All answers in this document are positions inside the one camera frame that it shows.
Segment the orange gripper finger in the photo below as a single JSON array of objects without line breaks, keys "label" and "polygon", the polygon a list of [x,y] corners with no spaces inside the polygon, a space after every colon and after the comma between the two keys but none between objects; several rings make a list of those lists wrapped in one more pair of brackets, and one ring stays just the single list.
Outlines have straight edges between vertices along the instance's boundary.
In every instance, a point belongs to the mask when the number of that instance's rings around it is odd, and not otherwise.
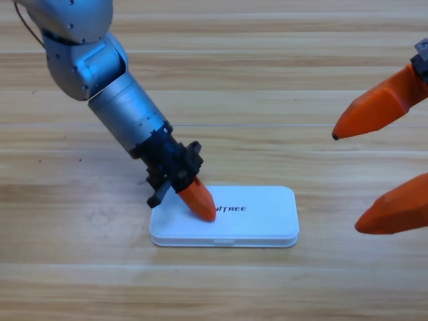
[{"label": "orange gripper finger", "polygon": [[379,197],[355,223],[360,233],[390,235],[427,226],[427,174]]},{"label": "orange gripper finger", "polygon": [[211,193],[198,177],[195,177],[197,214],[201,219],[216,219],[216,206]]},{"label": "orange gripper finger", "polygon": [[427,99],[427,84],[411,64],[354,99],[334,129],[335,140],[378,131]]},{"label": "orange gripper finger", "polygon": [[200,180],[194,180],[186,189],[178,193],[187,207],[200,219],[215,220],[215,203],[211,193]]}]

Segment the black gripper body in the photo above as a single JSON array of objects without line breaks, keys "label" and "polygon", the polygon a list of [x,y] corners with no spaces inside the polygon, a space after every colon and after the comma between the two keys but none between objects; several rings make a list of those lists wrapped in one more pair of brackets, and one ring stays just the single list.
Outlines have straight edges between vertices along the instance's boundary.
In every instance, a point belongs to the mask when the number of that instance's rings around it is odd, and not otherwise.
[{"label": "black gripper body", "polygon": [[417,54],[410,59],[417,75],[427,84],[428,82],[428,39],[424,38],[414,45]]},{"label": "black gripper body", "polygon": [[172,132],[173,127],[165,121],[129,151],[132,158],[141,159],[147,166],[146,181],[154,189],[147,200],[150,207],[160,205],[169,188],[179,193],[190,187],[203,164],[201,144],[194,141],[185,146],[174,139]]}]

